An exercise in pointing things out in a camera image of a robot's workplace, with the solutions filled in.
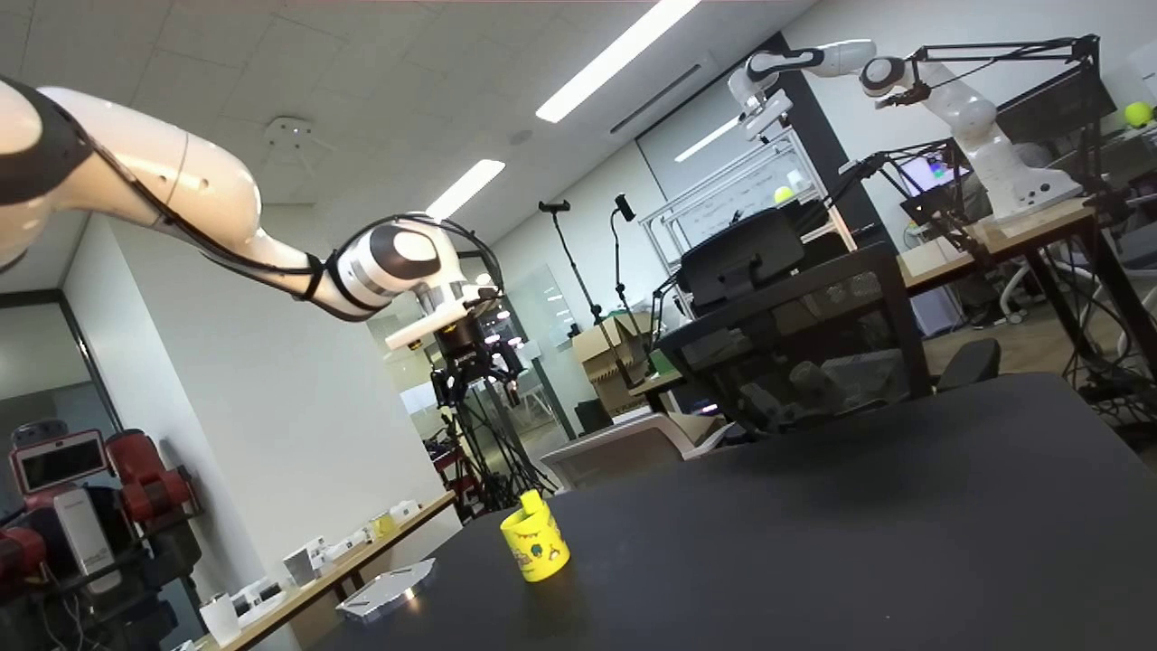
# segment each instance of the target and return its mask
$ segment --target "black table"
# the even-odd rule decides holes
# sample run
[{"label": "black table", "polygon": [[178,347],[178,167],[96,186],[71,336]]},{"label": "black table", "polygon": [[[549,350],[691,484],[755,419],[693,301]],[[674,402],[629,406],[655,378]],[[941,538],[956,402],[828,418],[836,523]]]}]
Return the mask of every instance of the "black table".
[{"label": "black table", "polygon": [[552,498],[576,562],[524,585],[500,517],[418,606],[333,651],[1154,651],[1157,479],[1053,378]]}]

